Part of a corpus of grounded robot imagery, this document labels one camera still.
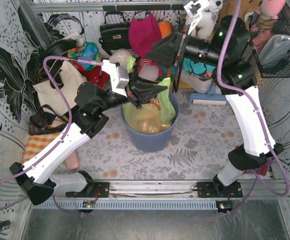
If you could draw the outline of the green plastic trash bag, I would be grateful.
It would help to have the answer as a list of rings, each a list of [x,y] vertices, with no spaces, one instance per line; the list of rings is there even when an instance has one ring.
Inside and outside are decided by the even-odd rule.
[[[127,64],[127,100],[122,105],[126,124],[141,134],[158,134],[171,127],[176,115],[169,99],[171,70],[147,58]]]

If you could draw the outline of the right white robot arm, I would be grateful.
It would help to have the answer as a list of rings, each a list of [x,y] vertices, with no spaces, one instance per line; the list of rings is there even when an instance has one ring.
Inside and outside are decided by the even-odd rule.
[[[188,33],[181,25],[176,32],[154,43],[145,56],[165,67],[182,58],[215,67],[212,78],[236,116],[243,144],[228,153],[229,163],[213,178],[208,189],[198,194],[239,198],[242,193],[237,180],[243,172],[262,167],[269,157],[283,150],[270,135],[264,120],[253,68],[241,57],[249,31],[241,18],[227,15],[211,41]]]

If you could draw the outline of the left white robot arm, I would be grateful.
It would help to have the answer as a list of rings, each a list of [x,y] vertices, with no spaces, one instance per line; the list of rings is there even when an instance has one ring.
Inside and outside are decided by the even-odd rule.
[[[41,152],[27,162],[14,163],[10,172],[33,205],[40,205],[53,195],[69,198],[97,198],[95,181],[84,170],[73,174],[54,174],[54,170],[78,147],[92,139],[109,118],[104,111],[125,103],[140,108],[169,88],[161,83],[141,80],[132,75],[127,83],[128,96],[104,90],[92,82],[77,89],[75,103],[79,106],[66,128]]]

